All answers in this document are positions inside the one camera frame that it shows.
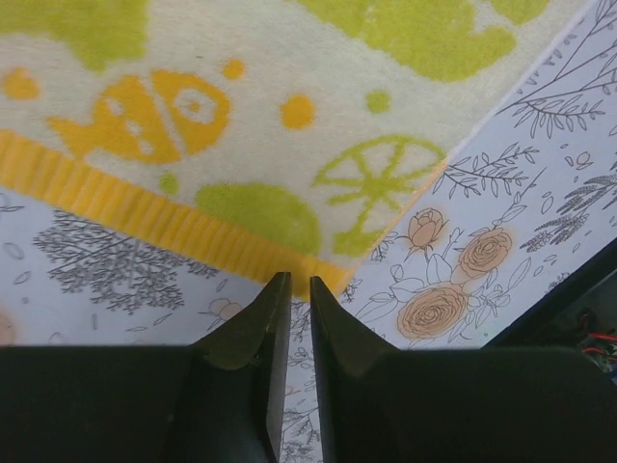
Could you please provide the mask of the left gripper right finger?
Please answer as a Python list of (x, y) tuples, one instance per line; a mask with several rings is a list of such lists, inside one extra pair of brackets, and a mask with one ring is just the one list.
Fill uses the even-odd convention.
[(402, 350), (319, 278), (310, 318), (327, 462), (612, 462), (616, 388), (564, 348)]

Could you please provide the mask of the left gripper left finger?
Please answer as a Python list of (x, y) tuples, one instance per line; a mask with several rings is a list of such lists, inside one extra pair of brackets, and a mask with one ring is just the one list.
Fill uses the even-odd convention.
[(1, 351), (5, 462), (276, 462), (291, 277), (186, 346)]

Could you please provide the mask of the yellow lemon print towel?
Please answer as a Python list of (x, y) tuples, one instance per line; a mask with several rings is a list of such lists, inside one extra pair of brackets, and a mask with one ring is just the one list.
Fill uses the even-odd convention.
[(506, 97), (542, 85), (580, 1), (5, 1), (1, 181), (144, 241), (296, 289), (351, 270)]

